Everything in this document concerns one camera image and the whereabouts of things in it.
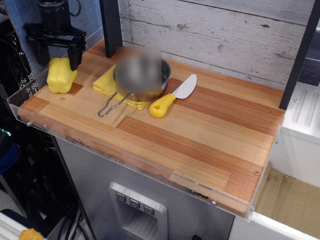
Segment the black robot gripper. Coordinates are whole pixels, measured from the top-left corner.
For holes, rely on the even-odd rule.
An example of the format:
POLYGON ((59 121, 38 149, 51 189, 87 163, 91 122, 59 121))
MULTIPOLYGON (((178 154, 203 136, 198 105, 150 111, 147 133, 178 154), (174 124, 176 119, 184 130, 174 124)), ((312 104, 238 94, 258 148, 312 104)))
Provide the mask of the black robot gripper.
POLYGON ((77 70, 86 48, 86 32, 71 25, 71 17, 80 15, 82 6, 76 13, 71 12, 67 0, 37 0, 41 23, 26 23, 26 40, 32 44, 37 62, 46 66, 50 61, 48 46, 68 48, 70 69, 77 70))

